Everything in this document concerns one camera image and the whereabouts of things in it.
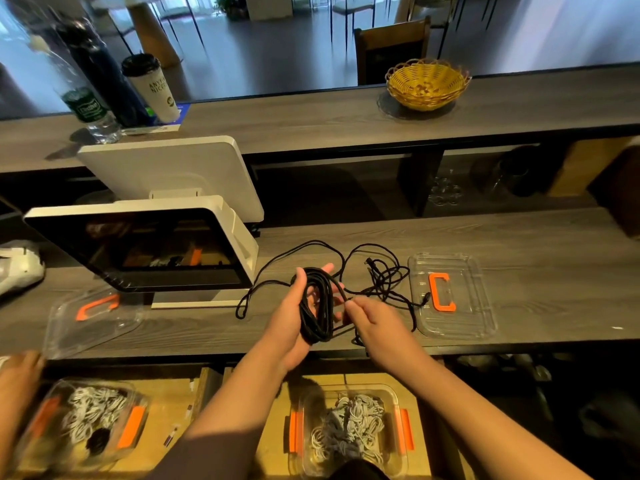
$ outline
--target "black cup lid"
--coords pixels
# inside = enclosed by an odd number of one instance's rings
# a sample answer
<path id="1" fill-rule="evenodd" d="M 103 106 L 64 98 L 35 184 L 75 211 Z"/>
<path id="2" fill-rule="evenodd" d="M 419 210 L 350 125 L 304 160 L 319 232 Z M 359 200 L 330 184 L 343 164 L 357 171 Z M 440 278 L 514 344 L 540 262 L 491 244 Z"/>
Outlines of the black cup lid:
<path id="1" fill-rule="evenodd" d="M 122 73 L 126 77 L 139 77 L 160 69 L 160 62 L 151 54 L 135 54 L 122 61 Z"/>

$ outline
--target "clear plastic container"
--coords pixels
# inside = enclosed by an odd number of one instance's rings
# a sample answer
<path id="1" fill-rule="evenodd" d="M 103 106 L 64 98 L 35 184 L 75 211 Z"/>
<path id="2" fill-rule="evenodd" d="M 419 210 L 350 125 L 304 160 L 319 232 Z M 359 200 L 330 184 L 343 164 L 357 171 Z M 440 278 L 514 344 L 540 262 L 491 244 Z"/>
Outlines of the clear plastic container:
<path id="1" fill-rule="evenodd" d="M 334 455 L 331 460 L 318 461 L 311 446 L 311 432 L 322 424 L 327 410 L 334 408 L 343 395 L 349 398 L 366 394 L 379 400 L 384 407 L 384 428 L 374 447 L 382 456 L 379 468 L 389 478 L 403 478 L 408 468 L 407 449 L 413 449 L 413 437 L 406 410 L 398 405 L 396 393 L 384 384 L 318 386 L 302 391 L 298 409 L 292 409 L 289 428 L 289 469 L 292 475 L 305 478 L 326 478 L 346 459 Z"/>
<path id="2" fill-rule="evenodd" d="M 409 258 L 414 303 L 431 298 L 416 310 L 418 330 L 445 339 L 482 339 L 497 329 L 482 275 L 469 256 L 416 254 Z"/>
<path id="3" fill-rule="evenodd" d="M 95 437 L 74 443 L 71 427 L 65 418 L 75 411 L 70 402 L 71 396 L 79 388 L 87 387 L 110 389 L 125 399 L 110 428 L 104 427 L 101 422 L 104 414 L 99 414 L 92 422 L 83 421 L 83 424 L 91 427 L 91 436 L 95 434 Z M 16 469 L 20 473 L 41 472 L 48 468 L 56 472 L 86 471 L 119 460 L 138 443 L 148 407 L 148 397 L 137 393 L 133 386 L 124 382 L 60 379 L 47 393 L 20 438 L 14 455 Z M 109 434 L 105 436 L 104 431 L 99 429 L 106 429 Z M 95 448 L 96 441 L 103 442 L 98 449 Z"/>
<path id="4" fill-rule="evenodd" d="M 118 293 L 102 283 L 55 304 L 49 314 L 43 354 L 62 359 L 135 329 L 146 315 L 143 295 Z"/>

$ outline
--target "woven basket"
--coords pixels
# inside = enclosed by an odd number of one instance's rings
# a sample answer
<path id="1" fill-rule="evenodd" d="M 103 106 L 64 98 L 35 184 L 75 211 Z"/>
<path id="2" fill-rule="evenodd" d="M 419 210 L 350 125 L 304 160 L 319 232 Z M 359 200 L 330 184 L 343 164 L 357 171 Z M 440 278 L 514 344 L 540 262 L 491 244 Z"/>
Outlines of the woven basket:
<path id="1" fill-rule="evenodd" d="M 400 104 L 416 111 L 433 111 L 457 99 L 471 76 L 448 63 L 411 59 L 387 71 L 387 89 Z"/>

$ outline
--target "bottle label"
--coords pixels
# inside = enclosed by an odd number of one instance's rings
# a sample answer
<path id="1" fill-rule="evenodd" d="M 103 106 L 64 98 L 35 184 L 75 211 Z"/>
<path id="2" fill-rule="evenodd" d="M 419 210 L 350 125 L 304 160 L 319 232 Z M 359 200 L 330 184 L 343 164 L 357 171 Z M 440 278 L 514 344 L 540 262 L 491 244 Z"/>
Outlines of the bottle label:
<path id="1" fill-rule="evenodd" d="M 62 101 L 69 106 L 69 109 L 83 123 L 92 123 L 103 119 L 107 115 L 107 110 L 95 98 L 89 88 L 69 91 L 62 96 Z"/>

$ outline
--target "gray wood grain countertop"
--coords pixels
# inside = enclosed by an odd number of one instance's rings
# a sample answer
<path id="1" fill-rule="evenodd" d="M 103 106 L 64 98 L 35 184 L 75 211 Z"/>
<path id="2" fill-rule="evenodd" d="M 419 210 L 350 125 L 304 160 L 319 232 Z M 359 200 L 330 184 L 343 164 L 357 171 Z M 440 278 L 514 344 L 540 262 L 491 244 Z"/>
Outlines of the gray wood grain countertop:
<path id="1" fill-rule="evenodd" d="M 276 152 L 430 141 L 455 147 L 480 136 L 638 125 L 639 80 L 640 64 L 478 78 L 450 112 L 428 120 L 380 110 L 386 94 L 380 87 L 220 100 L 192 104 L 179 132 L 126 140 L 224 134 L 258 160 Z M 81 128 L 72 115 L 0 122 L 0 173 L 81 166 L 74 158 L 80 144 L 70 140 Z"/>
<path id="2" fill-rule="evenodd" d="M 437 352 L 454 346 L 531 344 L 581 340 L 640 339 L 640 243 L 620 231 L 606 210 L 553 210 L 519 214 L 442 217 L 345 225 L 270 228 L 259 239 L 259 266 L 297 244 L 323 239 L 347 253 L 357 244 L 389 247 L 406 263 L 409 256 L 464 253 L 478 261 L 497 322 L 483 340 L 444 340 L 414 336 Z M 295 266 L 336 262 L 331 251 L 306 248 L 283 259 L 264 278 L 288 280 Z M 371 284 L 362 260 L 349 263 L 348 288 Z M 0 355 L 40 348 L 54 302 L 97 282 L 83 267 L 52 267 L 44 282 L 0 308 Z M 234 310 L 151 310 L 134 331 L 75 358 L 245 353 L 260 337 L 286 289 L 265 287 L 252 298 L 247 318 Z M 399 291 L 410 295 L 408 282 Z M 407 326 L 411 320 L 402 312 Z M 317 351 L 348 353 L 353 332 L 317 344 Z"/>

